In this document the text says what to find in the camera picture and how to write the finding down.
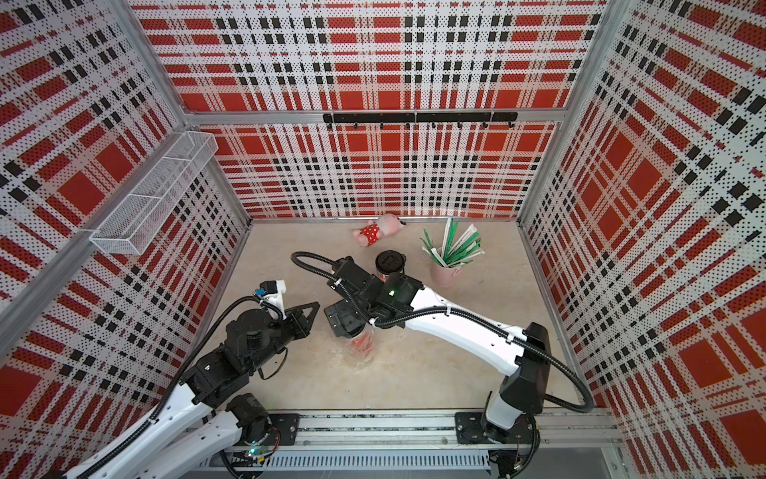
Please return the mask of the red milk tea cup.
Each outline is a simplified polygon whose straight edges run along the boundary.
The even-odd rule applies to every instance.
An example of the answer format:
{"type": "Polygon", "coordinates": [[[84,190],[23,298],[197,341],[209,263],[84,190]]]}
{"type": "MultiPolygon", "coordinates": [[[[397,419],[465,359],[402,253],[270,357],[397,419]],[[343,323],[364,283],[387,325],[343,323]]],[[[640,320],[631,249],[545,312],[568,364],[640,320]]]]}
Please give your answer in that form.
{"type": "Polygon", "coordinates": [[[362,331],[360,335],[350,339],[349,352],[359,361],[366,362],[373,357],[374,332],[371,329],[362,331]]]}
{"type": "Polygon", "coordinates": [[[393,273],[404,273],[406,265],[406,255],[399,253],[399,251],[383,251],[379,253],[375,259],[375,269],[377,275],[383,280],[393,275],[393,273]]]}

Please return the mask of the clear plastic carrier bag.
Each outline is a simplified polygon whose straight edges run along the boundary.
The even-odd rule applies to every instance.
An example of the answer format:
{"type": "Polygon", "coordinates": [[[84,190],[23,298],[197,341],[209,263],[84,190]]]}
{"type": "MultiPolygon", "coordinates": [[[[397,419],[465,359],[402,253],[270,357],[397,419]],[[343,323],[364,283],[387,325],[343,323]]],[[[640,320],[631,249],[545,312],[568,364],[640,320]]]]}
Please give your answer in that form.
{"type": "Polygon", "coordinates": [[[367,367],[375,357],[375,328],[365,325],[354,337],[339,339],[344,360],[356,369],[367,367]]]}

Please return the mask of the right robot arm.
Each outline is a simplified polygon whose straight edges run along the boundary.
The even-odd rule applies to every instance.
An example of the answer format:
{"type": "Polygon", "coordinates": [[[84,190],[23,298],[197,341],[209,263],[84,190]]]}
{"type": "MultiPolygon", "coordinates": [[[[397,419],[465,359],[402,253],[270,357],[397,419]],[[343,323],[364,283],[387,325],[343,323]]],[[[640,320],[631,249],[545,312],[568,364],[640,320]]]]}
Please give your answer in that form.
{"type": "Polygon", "coordinates": [[[476,432],[465,442],[509,443],[533,438],[533,419],[543,412],[550,361],[548,331],[531,323],[511,327],[444,299],[421,281],[393,273],[385,281],[359,267],[352,257],[331,261],[320,274],[341,300],[324,312],[338,336],[356,337],[366,327],[403,327],[458,346],[496,368],[503,380],[489,394],[476,432]],[[540,349],[544,355],[528,350],[540,349]]]}

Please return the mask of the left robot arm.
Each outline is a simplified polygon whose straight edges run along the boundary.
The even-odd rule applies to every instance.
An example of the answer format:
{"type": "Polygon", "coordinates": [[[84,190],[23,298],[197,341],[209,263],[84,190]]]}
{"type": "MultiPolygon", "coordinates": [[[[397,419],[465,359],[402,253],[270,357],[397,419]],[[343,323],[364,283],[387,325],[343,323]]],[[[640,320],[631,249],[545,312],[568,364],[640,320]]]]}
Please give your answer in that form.
{"type": "Polygon", "coordinates": [[[310,335],[319,303],[289,309],[258,299],[227,336],[176,380],[155,408],[67,478],[177,478],[241,441],[279,441],[265,407],[243,392],[263,365],[310,335]]]}

